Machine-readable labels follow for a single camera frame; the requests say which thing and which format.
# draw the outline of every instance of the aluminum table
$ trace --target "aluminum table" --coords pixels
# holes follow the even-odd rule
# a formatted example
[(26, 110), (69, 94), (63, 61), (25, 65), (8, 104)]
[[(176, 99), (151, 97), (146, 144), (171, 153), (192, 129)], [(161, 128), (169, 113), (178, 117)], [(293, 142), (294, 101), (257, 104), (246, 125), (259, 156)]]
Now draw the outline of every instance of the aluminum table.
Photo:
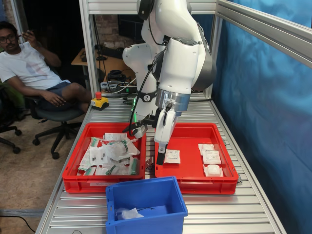
[[(191, 96), (191, 99), (200, 98), (205, 97), (203, 94)], [(64, 168), (86, 123), (129, 121), (131, 106), (122, 101), (110, 99), (110, 106), (103, 111), (89, 109)], [(215, 123), (242, 180), (237, 184), (234, 195), (184, 195), (189, 215), (184, 219), (183, 234), (285, 234), (213, 101), (190, 102), (188, 111), (182, 114), (179, 122)], [(154, 161), (154, 134), (154, 129), (147, 132), (146, 160), (150, 161)], [(153, 173), (146, 172), (147, 179), (153, 177)], [(69, 194), (65, 191), (61, 173), (36, 234), (105, 234), (106, 221), (105, 194)]]

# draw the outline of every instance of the red button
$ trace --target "red button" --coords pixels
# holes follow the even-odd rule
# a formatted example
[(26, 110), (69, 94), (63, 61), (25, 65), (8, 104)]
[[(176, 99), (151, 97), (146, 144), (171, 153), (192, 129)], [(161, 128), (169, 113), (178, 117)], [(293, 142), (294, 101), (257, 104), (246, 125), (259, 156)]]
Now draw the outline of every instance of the red button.
[(101, 100), (102, 99), (102, 92), (96, 92), (96, 99)]

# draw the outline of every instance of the glasses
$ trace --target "glasses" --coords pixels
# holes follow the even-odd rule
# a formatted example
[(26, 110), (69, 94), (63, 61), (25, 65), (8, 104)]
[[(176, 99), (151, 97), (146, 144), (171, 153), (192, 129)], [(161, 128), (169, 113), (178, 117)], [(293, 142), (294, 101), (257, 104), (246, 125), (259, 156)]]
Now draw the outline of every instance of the glasses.
[(10, 34), (7, 37), (0, 37), (0, 43), (6, 43), (6, 41), (9, 39), (9, 41), (14, 41), (15, 40), (15, 35)]

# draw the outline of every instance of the blue shorts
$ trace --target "blue shorts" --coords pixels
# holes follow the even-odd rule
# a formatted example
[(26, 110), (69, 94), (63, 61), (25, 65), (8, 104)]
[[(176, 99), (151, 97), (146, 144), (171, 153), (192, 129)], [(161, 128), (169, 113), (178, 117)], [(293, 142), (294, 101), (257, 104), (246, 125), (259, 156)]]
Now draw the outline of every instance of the blue shorts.
[[(68, 85), (70, 85), (70, 83), (64, 81), (60, 84), (57, 84), (56, 86), (53, 86), (53, 87), (47, 89), (47, 91), (50, 91), (52, 93), (59, 95), (60, 97), (63, 97), (62, 91)], [(42, 98), (38, 102), (38, 107), (42, 110), (45, 110), (45, 111), (65, 111), (65, 110), (68, 110), (68, 109), (73, 108), (73, 107), (79, 108), (79, 103), (76, 102), (75, 104), (71, 104), (69, 102), (65, 102), (64, 105), (57, 107), (57, 106), (49, 103), (44, 98)]]

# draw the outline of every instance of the brick wall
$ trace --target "brick wall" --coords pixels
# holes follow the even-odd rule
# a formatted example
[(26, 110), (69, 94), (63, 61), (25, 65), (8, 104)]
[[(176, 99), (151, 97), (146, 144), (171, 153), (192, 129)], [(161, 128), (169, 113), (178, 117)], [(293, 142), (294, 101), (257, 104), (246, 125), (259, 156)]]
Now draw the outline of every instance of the brick wall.
[(10, 0), (2, 0), (2, 3), (3, 3), (4, 13), (6, 15), (7, 21), (16, 27), (11, 1)]
[(132, 39), (119, 35), (117, 15), (96, 15), (96, 22), (100, 43), (106, 47), (118, 48), (135, 44)]

